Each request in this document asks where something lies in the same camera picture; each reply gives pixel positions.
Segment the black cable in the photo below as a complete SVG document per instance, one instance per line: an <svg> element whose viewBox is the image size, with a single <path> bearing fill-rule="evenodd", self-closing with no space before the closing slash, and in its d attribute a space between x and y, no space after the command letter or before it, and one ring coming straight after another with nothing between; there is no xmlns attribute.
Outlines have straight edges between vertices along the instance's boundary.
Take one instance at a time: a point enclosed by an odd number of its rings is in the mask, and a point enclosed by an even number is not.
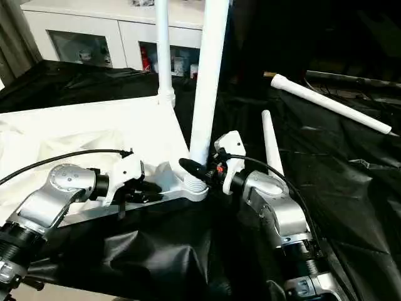
<svg viewBox="0 0 401 301"><path fill-rule="evenodd" d="M282 179L287 185L288 187L290 187L293 192L295 193L296 197L299 199L300 203L299 204L305 213L306 219L308 220L308 224L312 233L312 236L315 238L316 243L318 244L319 249L322 250L320 242L318 240L318 236L316 234L316 228L315 228L315 224L313 223L312 217L310 215L309 209L306 206L305 200L302 198L302 195L298 192L298 190L295 188L294 184L291 183L291 181L289 181L286 177L284 177L279 171L277 171L275 168L271 167L269 164L264 163L263 161L251 158L251 157L247 157L247 156L241 156L241 155L233 155L233 154L227 154L226 155L227 158L235 158L235 159L242 159L242 160L248 160L248 161L252 161L255 163L258 163L259 165L265 167L267 170L273 172L276 176L278 176L280 179ZM335 252L335 249L333 247L333 245L331 244L331 242L329 240L327 240L327 242L329 243L329 245L331 246L331 249L333 250L333 252ZM341 286L344 289L344 292L347 294L347 297L350 300L355 300L354 296L352 295L352 293L349 291L348 287L345 285L345 282L342 280L342 278L339 276L339 274L337 274L336 271L334 271L334 269L331 269L331 272L334 274L335 278L337 279L337 281L340 282Z"/></svg>
<svg viewBox="0 0 401 301"><path fill-rule="evenodd" d="M17 171L14 171L12 174L9 174L8 176L2 178L0 180L0 185L3 185L5 182L11 180L12 178L14 178L14 177L18 176L19 174L22 174L23 172L26 172L32 168L42 166L42 165L45 165L47 163L51 163L54 161L66 159L69 157L74 157L74 156L79 156L79 155L84 155L84 154L93 154L93 153L97 153L97 152L112 152L112 153L120 154L123 158L132 154L132 152L128 152L126 150L119 150L119 149L89 149L86 151L81 150L79 152L70 152L69 154L64 154L61 156L57 156L57 157L49 158L49 159L46 159L43 161L39 161L37 163L31 164L31 165L21 168Z"/></svg>

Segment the shelf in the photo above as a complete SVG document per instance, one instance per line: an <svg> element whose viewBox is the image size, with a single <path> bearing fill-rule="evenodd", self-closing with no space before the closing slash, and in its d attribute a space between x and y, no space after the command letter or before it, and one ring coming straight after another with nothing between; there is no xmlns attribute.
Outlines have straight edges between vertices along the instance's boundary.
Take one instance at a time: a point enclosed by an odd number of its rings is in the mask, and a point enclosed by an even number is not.
<svg viewBox="0 0 401 301"><path fill-rule="evenodd" d="M202 30L204 0L170 0L169 26ZM32 0L23 11L72 14L95 18L155 24L155 6L134 6L131 0Z"/></svg>

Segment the black cloth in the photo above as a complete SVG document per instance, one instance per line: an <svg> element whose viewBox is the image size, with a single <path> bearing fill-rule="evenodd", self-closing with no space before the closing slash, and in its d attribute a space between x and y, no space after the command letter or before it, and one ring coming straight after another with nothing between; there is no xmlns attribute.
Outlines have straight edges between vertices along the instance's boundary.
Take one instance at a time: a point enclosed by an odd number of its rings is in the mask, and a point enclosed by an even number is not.
<svg viewBox="0 0 401 301"><path fill-rule="evenodd" d="M175 112L189 143L195 83L174 78ZM157 76L43 62L0 92L0 112L151 96ZM400 133L401 108L348 101ZM220 92L212 140L241 134L264 160L261 112L269 109L286 177L306 200L319 240L355 300L401 300L401 140L288 93ZM259 169L246 163L247 169ZM212 191L60 229L29 277L140 300L284 300L259 219Z"/></svg>

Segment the white tube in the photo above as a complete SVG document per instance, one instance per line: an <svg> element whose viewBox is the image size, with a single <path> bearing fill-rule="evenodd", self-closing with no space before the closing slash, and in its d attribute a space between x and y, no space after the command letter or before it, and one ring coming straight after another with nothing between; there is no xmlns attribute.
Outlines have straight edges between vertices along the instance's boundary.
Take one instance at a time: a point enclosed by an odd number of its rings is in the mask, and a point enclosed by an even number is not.
<svg viewBox="0 0 401 301"><path fill-rule="evenodd" d="M281 164L280 153L278 151L276 134L274 133L273 121L270 112L265 110L262 112L264 147L266 149L266 161L275 170L284 175L283 165Z"/></svg>
<svg viewBox="0 0 401 301"><path fill-rule="evenodd" d="M190 140L190 158L203 165L209 155L229 2L206 0L205 6ZM185 177L185 184L193 192L206 189L202 181L192 176Z"/></svg>
<svg viewBox="0 0 401 301"><path fill-rule="evenodd" d="M171 56L169 39L169 2L156 0L157 65L159 69L159 92L162 100L175 105L175 94L171 84Z"/></svg>
<svg viewBox="0 0 401 301"><path fill-rule="evenodd" d="M286 77L277 74L271 81L271 86L277 89L285 90L303 99L309 100L317 105L321 105L324 108L328 108L342 116L348 117L356 122L366 125L374 130L377 130L383 134L391 132L391 126L384 124L376 119L373 119L353 108L347 107L339 102L336 102L322 94L316 93L308 88L302 87L297 83L288 80Z"/></svg>

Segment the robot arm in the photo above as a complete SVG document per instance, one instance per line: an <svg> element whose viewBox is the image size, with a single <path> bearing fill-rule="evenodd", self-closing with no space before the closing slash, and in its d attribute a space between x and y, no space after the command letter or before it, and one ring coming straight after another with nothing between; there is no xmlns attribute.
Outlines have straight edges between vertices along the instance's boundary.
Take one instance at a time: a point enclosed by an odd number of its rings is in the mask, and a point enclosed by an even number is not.
<svg viewBox="0 0 401 301"><path fill-rule="evenodd" d="M118 161L107 174L72 164L54 167L45 184L31 193L0 229L0 301L12 300L9 292L21 283L72 203L100 198L107 206L124 183L143 177L143 164L134 154Z"/></svg>
<svg viewBox="0 0 401 301"><path fill-rule="evenodd" d="M233 131L215 143L217 154L211 169L188 159L180 159L180 164L208 185L222 187L226 194L240 194L258 214L283 271L289 300L348 301L286 183L259 171L247 174L242 159L230 159L229 154L245 154L242 145L239 133Z"/></svg>

